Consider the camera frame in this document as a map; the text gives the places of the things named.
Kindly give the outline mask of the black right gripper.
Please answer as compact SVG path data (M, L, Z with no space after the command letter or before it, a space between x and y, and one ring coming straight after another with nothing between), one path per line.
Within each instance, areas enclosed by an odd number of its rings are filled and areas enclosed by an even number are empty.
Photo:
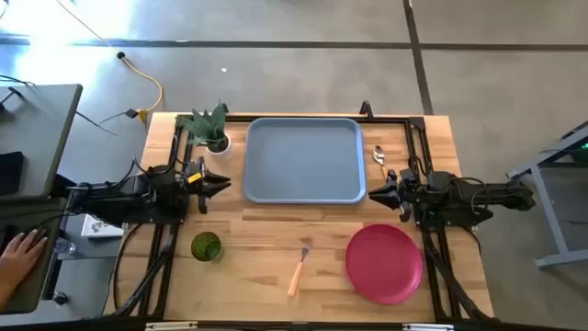
M385 176L385 184L380 188L369 191L369 198L380 203L392 210L400 208L400 199L397 196L373 196L387 194L397 189L397 175L394 170L388 170ZM401 222L407 223L412 214L412 203L414 202L414 193L418 189L418 181L414 172L410 168L401 171L401 183L399 185L399 196L401 198Z

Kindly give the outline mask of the dark grey side table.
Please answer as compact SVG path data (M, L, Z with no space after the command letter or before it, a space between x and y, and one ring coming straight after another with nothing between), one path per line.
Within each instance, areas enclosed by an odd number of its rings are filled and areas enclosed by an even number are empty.
M47 273L53 260L53 247L61 231L61 222L66 213L66 199L0 204L0 255L14 236L37 230L35 245L42 238L46 244L35 266L17 285L2 314L26 314L37 309L47 282Z

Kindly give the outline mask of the silver metal bracket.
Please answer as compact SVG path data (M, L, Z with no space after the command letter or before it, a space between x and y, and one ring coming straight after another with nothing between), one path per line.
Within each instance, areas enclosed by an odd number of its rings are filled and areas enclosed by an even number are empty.
M444 324L403 324L402 331L455 331L453 325Z
M147 323L144 331L187 331L198 328L197 321L166 321Z

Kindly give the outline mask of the grey metal table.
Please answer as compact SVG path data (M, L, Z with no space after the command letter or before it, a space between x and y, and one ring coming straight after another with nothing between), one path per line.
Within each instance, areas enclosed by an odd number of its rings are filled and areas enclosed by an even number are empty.
M506 176L532 179L553 235L557 252L537 267L588 261L588 120Z

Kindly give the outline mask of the black flat device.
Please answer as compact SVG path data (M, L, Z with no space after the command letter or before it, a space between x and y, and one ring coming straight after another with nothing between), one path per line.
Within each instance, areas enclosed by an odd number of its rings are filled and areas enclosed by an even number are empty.
M23 165L21 152L0 154L0 196L18 192Z

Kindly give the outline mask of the person's hand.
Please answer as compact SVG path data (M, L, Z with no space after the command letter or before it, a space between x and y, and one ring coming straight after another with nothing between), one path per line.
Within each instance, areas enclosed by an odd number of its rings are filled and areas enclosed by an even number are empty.
M16 235L0 256L0 300L7 300L40 258L46 238L38 231Z

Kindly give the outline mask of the white printed box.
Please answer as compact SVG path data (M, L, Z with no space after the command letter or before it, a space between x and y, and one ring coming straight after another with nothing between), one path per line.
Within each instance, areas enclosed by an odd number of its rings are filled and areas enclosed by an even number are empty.
M121 237L124 231L112 224L105 223L87 214L81 231L81 236L85 238L112 238Z

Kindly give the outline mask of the blue-grey plastic tray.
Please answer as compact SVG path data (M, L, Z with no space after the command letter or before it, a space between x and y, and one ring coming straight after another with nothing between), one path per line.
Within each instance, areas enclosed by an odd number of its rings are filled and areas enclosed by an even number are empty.
M358 204L363 132L346 118L260 118L246 131L243 194L260 204Z

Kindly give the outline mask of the grey desk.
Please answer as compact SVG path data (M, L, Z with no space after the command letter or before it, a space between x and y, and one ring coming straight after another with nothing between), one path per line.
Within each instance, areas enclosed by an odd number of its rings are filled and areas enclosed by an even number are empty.
M0 154L20 152L18 190L0 200L50 195L83 87L0 86Z

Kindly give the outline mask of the white plant pot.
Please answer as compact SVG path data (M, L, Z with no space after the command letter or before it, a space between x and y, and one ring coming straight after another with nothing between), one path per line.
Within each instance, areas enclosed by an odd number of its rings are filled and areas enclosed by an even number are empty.
M208 140L206 143L206 149L215 155L227 154L231 150L231 138L227 135L223 135L221 138L216 140Z

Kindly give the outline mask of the pink round plate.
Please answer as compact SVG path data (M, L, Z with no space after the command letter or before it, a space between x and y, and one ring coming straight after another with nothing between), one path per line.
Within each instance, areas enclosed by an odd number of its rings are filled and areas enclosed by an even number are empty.
M424 262L401 229L372 224L356 232L345 249L345 273L354 290L372 302L395 305L420 286Z

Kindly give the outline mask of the spoon with orange handle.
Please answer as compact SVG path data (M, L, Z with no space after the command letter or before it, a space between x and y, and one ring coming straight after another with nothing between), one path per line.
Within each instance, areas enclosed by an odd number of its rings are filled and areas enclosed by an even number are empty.
M376 145L374 148L373 158L380 165L383 178L385 181L387 181L388 169L385 165L385 154L384 154L383 149L379 145Z

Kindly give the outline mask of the green glass cup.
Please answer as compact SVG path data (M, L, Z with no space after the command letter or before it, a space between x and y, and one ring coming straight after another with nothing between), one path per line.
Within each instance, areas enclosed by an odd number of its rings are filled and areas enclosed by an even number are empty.
M198 261L212 261L221 252L221 240L213 232L199 233L193 238L190 251Z

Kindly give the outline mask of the green potted plant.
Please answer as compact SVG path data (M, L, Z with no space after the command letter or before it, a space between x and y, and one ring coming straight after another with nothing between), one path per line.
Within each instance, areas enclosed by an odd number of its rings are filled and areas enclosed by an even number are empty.
M229 112L224 102L208 112L206 109L200 113L195 109L192 110L192 118L177 117L177 123L188 132L187 142L196 146L206 146L208 140L216 140L226 135L224 128L226 124L226 114Z

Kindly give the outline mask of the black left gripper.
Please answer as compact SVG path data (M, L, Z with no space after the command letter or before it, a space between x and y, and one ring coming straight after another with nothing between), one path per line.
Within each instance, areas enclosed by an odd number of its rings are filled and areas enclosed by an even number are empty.
M213 197L224 189L228 188L231 183L229 177L206 172L205 159L200 156L196 161L189 161L185 166L185 175L187 180L187 191L190 195L198 196L198 212L206 214L208 207L206 197ZM205 196L203 193L204 179L209 182L205 186Z

